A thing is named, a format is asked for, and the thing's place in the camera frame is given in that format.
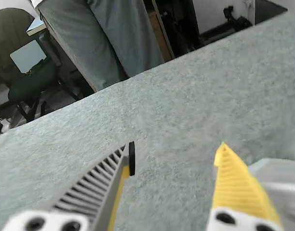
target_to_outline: wall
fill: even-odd
[[[275,4],[287,8],[289,11],[295,9],[295,0],[269,0]]]
[[[193,0],[199,32],[202,34],[216,26],[226,22],[223,10],[234,6],[233,16],[235,18],[244,16],[253,24],[255,23],[255,9],[248,9],[242,0]]]
[[[19,8],[29,12],[34,17],[37,16],[28,0],[0,0],[0,9],[4,8]]]

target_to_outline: wooden cabinet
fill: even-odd
[[[169,45],[166,42],[166,39],[165,39],[164,33],[161,29],[161,25],[158,20],[156,12],[151,12],[148,14],[148,16],[151,21],[158,45],[161,49],[161,53],[162,53],[162,56],[163,56],[165,62],[172,60],[173,58],[170,54]]]

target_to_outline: gray table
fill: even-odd
[[[295,15],[139,74],[0,137],[0,229],[134,140],[119,231],[203,230],[226,141],[250,164],[295,160]]]

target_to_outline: chair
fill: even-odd
[[[0,78],[9,88],[9,101],[17,104],[18,111],[27,122],[35,118],[41,92],[52,86],[61,86],[74,100],[79,100],[58,75],[61,62],[58,52],[50,42],[49,33],[45,31],[39,36],[27,35],[26,30],[32,21],[33,17],[24,10],[0,10]],[[18,60],[20,55],[23,60],[31,59],[28,53],[25,57],[25,53],[19,50],[31,47],[31,44],[35,46],[35,41],[44,52],[44,57],[37,60],[28,73],[21,73],[13,59],[16,60],[17,57]],[[23,102],[29,106],[28,112],[25,112]],[[41,105],[41,116],[44,115],[45,106],[46,101]]]

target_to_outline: person's leg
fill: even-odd
[[[38,10],[93,89],[102,90],[127,79],[86,0],[45,0]]]
[[[164,62],[143,0],[87,2],[128,76]]]

